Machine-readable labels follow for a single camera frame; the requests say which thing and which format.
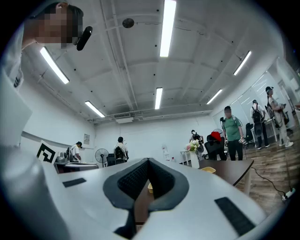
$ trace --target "ceiling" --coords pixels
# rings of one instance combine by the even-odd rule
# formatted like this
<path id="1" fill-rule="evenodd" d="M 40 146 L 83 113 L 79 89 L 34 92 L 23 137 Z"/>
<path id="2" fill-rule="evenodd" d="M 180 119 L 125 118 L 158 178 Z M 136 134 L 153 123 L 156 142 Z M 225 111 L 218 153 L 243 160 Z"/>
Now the ceiling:
<path id="1" fill-rule="evenodd" d="M 84 12 L 93 34 L 82 51 L 47 47 L 69 78 L 64 85 L 42 58 L 38 44 L 23 52 L 22 67 L 35 81 L 85 119 L 134 111 L 141 119 L 207 114 L 219 104 L 208 100 L 219 90 L 232 91 L 270 46 L 271 34 L 246 5 L 237 1 L 177 0 L 168 58 L 160 58 L 163 0 L 69 0 Z M 132 28 L 122 22 L 132 18 Z M 233 75 L 251 50 L 245 67 Z M 161 108 L 155 92 L 163 87 Z"/>

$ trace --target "green t-shirt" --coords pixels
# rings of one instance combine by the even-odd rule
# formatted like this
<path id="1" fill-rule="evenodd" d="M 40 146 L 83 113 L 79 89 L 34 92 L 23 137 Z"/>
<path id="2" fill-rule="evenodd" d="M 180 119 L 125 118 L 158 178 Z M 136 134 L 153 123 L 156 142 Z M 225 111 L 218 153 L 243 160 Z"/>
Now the green t-shirt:
<path id="1" fill-rule="evenodd" d="M 240 126 L 240 121 L 237 117 L 235 117 L 235 121 L 233 120 L 232 116 L 231 118 L 225 118 L 224 128 L 227 133 L 228 141 L 234 141 L 240 139 L 240 131 L 238 126 Z"/>

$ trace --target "white flowers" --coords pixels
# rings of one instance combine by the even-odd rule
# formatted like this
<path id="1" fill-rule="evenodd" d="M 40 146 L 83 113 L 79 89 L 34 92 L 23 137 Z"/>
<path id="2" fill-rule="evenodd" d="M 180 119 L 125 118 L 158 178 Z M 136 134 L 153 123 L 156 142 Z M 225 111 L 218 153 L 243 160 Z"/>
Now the white flowers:
<path id="1" fill-rule="evenodd" d="M 196 151 L 199 147 L 199 140 L 192 140 L 187 146 L 186 150 L 188 151 Z"/>

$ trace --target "electric fan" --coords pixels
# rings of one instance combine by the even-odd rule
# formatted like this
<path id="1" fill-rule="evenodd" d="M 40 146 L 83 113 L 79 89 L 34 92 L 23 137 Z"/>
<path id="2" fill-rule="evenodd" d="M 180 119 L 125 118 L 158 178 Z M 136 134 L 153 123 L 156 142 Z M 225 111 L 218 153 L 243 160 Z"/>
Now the electric fan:
<path id="1" fill-rule="evenodd" d="M 95 159 L 97 162 L 102 163 L 102 167 L 104 167 L 103 163 L 107 162 L 106 157 L 108 156 L 108 151 L 104 148 L 100 148 L 95 153 Z"/>

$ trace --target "black stripe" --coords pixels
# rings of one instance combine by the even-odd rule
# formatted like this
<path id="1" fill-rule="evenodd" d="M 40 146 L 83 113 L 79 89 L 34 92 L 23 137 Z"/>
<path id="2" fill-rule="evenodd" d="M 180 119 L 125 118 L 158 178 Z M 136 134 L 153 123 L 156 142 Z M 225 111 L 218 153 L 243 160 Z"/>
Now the black stripe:
<path id="1" fill-rule="evenodd" d="M 71 181 L 63 182 L 62 184 L 66 188 L 68 188 L 68 187 L 72 187 L 72 186 L 75 186 L 75 185 L 78 185 L 78 184 L 81 184 L 81 183 L 84 183 L 84 182 L 86 182 L 86 179 L 78 178 L 78 179 L 74 179 L 74 180 L 71 180 Z"/>
<path id="2" fill-rule="evenodd" d="M 229 198 L 222 197 L 216 199 L 215 202 L 239 236 L 244 235 L 255 227 L 255 225 L 234 205 L 232 201 L 230 201 Z"/>

